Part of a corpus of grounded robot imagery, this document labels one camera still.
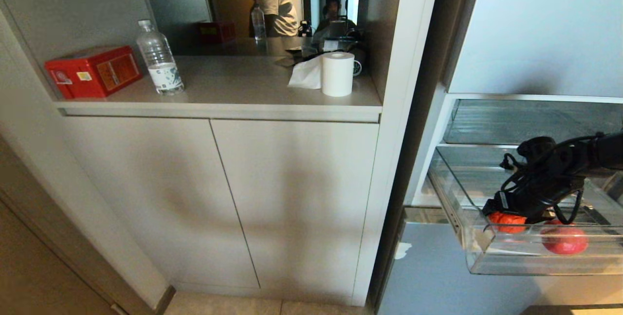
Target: floor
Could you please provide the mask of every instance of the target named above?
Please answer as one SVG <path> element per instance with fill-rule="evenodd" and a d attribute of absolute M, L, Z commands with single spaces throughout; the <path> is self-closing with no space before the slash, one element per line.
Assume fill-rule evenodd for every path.
<path fill-rule="evenodd" d="M 372 315 L 367 308 L 178 292 L 165 315 Z"/>

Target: person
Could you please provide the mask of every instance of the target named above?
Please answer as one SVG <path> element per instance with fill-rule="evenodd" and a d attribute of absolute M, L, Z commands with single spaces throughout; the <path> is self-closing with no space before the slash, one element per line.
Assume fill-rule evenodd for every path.
<path fill-rule="evenodd" d="M 340 0 L 325 0 L 325 7 L 323 8 L 323 13 L 325 14 L 325 19 L 320 21 L 318 24 L 318 28 L 316 31 L 322 31 L 331 25 L 331 22 L 334 20 L 338 20 L 338 13 L 342 8 L 342 4 Z M 352 20 L 347 20 L 347 31 L 350 29 L 356 28 L 356 24 L 352 22 Z"/>
<path fill-rule="evenodd" d="M 266 34 L 275 36 L 296 36 L 298 17 L 292 0 L 258 0 L 264 12 Z"/>

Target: plastic water bottle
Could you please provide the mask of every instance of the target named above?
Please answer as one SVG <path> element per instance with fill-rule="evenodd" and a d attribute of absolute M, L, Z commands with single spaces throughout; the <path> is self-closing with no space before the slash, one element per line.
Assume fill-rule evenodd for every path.
<path fill-rule="evenodd" d="M 184 84 L 166 37 L 154 29 L 149 19 L 139 20 L 138 26 L 143 31 L 136 43 L 147 63 L 147 70 L 156 91 L 161 95 L 175 95 L 184 91 Z"/>
<path fill-rule="evenodd" d="M 266 38 L 266 25 L 264 24 L 264 12 L 257 3 L 253 5 L 251 11 L 251 20 L 253 21 L 253 30 L 256 32 L 256 41 Z"/>

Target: red tin box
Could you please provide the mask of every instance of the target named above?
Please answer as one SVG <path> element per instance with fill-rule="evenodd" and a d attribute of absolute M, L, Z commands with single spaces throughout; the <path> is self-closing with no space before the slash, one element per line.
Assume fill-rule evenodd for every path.
<path fill-rule="evenodd" d="M 45 68 L 65 98 L 107 97 L 143 77 L 129 46 L 78 51 Z"/>
<path fill-rule="evenodd" d="M 206 44 L 222 44 L 236 38 L 233 22 L 199 22 L 201 41 Z"/>

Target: toilet paper roll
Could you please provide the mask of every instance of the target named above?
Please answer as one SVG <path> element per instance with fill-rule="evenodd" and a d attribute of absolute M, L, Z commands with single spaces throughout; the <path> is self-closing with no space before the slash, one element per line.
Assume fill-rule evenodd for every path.
<path fill-rule="evenodd" d="M 352 53 L 325 53 L 322 55 L 322 93 L 342 97 L 352 92 Z"/>

